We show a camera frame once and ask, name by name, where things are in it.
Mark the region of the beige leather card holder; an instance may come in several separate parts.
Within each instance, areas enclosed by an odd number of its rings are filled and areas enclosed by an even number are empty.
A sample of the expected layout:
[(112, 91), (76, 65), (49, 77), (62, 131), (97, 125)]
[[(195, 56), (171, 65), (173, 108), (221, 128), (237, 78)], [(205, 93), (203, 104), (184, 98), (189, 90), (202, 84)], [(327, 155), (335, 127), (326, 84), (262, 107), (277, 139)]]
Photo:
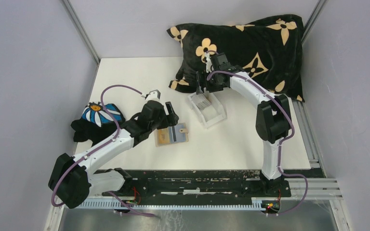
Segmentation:
[(186, 123), (179, 123), (175, 126), (158, 129), (155, 133), (155, 144), (157, 147), (188, 141), (189, 137)]

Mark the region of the white credit card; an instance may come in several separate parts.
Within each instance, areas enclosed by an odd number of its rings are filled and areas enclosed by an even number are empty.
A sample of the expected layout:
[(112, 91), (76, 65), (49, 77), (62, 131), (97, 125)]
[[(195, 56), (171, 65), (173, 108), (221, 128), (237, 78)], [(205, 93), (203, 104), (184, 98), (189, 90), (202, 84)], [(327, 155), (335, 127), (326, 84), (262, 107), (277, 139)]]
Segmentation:
[(188, 130), (186, 124), (177, 124), (168, 127), (170, 144), (188, 142)]

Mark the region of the clear plastic card box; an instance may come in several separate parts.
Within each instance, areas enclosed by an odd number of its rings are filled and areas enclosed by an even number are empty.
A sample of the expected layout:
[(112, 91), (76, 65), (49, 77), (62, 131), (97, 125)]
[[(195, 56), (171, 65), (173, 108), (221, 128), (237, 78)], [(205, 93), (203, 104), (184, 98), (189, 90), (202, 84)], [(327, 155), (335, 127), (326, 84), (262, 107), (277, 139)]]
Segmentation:
[(204, 110), (199, 110), (193, 103), (192, 97), (194, 95), (197, 94), (192, 93), (188, 95), (187, 100), (190, 108), (195, 112), (199, 122), (204, 128), (208, 129), (227, 119), (227, 114), (223, 105), (213, 93), (203, 93), (203, 95), (211, 102), (211, 106), (205, 108)]

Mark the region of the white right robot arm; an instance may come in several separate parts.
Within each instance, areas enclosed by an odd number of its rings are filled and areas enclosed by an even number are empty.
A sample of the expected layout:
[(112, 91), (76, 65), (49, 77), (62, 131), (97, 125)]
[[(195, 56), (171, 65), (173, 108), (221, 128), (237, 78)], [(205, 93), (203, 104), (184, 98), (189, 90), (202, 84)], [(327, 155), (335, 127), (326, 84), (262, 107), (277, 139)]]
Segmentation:
[(283, 182), (281, 145), (295, 134), (289, 100), (260, 86), (240, 66), (232, 65), (224, 53), (207, 51), (204, 71), (198, 71), (196, 94), (213, 93), (225, 88), (238, 92), (256, 109), (255, 129), (264, 145), (259, 191), (272, 196)]

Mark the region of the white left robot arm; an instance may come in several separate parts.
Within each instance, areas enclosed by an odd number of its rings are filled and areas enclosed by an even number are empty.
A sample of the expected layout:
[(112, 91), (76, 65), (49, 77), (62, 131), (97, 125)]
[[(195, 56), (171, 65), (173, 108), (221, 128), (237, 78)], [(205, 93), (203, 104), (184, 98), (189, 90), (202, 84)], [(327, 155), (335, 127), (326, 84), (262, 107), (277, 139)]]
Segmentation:
[(69, 156), (60, 155), (54, 165), (48, 182), (52, 190), (51, 202), (76, 208), (89, 196), (107, 191), (125, 196), (132, 190), (130, 176), (121, 168), (98, 172), (99, 168), (117, 155), (137, 146), (149, 138), (157, 129), (177, 125), (179, 120), (172, 103), (161, 104), (155, 100), (147, 101), (136, 117), (127, 120), (120, 130), (115, 131), (92, 148)]

